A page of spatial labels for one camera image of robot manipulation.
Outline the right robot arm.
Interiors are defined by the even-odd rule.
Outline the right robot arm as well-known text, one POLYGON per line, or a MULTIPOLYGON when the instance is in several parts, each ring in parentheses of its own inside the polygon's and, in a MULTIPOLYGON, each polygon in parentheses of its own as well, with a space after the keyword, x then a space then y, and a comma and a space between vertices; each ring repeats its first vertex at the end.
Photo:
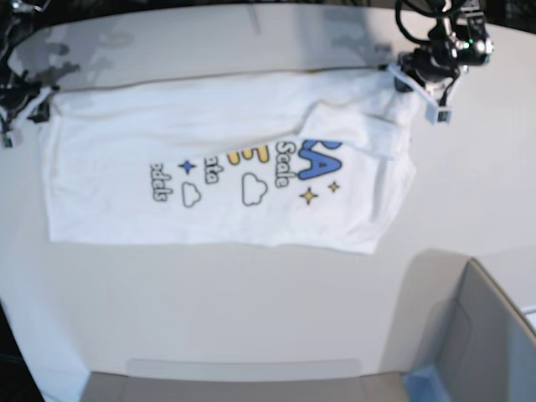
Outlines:
POLYGON ((12 148, 15 131, 30 120, 37 124, 49 119, 48 101, 59 91, 57 85, 27 80, 28 71, 17 73, 9 65, 15 48, 33 33, 34 16, 44 13, 48 1, 1 2, 1 147, 12 148))

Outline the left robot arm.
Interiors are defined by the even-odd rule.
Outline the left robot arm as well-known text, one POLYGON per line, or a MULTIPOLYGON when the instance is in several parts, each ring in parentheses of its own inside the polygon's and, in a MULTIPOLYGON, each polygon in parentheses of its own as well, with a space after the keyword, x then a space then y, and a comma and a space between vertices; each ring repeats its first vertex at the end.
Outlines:
POLYGON ((387 71, 399 93, 415 92, 425 102, 426 119, 449 123, 451 97, 461 77, 471 67, 482 67, 493 53, 486 17, 478 1, 428 1, 420 8, 411 1, 394 3, 395 22, 403 36, 415 45, 400 52, 387 71), (402 8, 435 21, 425 39, 416 38, 404 26, 402 8))

